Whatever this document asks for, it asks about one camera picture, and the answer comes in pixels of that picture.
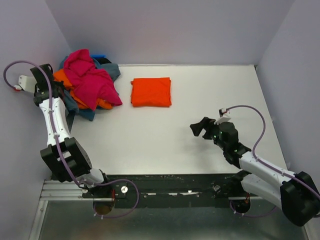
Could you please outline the grey-blue t-shirt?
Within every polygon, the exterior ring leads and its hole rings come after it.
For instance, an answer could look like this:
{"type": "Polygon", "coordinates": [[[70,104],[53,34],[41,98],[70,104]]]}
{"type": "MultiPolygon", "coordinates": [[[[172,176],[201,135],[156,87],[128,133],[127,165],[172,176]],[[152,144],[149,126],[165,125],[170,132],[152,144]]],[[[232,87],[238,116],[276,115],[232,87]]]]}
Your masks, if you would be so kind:
{"type": "MultiPolygon", "coordinates": [[[[118,77],[121,75],[119,66],[116,63],[100,64],[98,62],[98,59],[92,58],[92,60],[95,64],[95,67],[97,69],[105,70],[109,74],[113,82],[115,82],[118,79],[118,77]]],[[[76,101],[73,100],[73,98],[71,97],[70,93],[66,90],[66,88],[64,90],[63,101],[65,104],[67,116],[71,114],[75,114],[91,122],[94,120],[95,114],[96,114],[95,111],[91,109],[79,109],[76,101]]]]}

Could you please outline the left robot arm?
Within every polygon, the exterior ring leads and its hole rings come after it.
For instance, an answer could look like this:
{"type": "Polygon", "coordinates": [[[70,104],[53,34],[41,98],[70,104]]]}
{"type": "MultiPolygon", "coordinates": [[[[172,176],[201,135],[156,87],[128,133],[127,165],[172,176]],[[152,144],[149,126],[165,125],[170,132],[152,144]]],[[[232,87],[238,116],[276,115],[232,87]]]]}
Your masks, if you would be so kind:
{"type": "Polygon", "coordinates": [[[54,82],[51,65],[42,64],[30,71],[35,78],[33,101],[44,116],[47,130],[46,148],[40,151],[42,160],[59,182],[73,182],[93,198],[115,198],[107,175],[93,168],[87,152],[71,136],[63,84],[54,82]]]}

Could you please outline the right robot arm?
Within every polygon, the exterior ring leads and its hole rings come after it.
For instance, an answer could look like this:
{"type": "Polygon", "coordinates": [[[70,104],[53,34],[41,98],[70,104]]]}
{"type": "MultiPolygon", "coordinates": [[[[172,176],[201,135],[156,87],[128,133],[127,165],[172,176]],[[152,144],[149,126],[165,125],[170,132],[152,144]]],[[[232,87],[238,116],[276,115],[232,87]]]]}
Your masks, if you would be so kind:
{"type": "Polygon", "coordinates": [[[240,179],[245,192],[272,203],[298,227],[319,216],[320,193],[309,174],[295,173],[258,158],[239,141],[239,133],[231,122],[217,124],[215,119],[204,117],[191,124],[190,129],[196,137],[205,131],[203,139],[212,140],[229,164],[245,171],[240,179]]]}

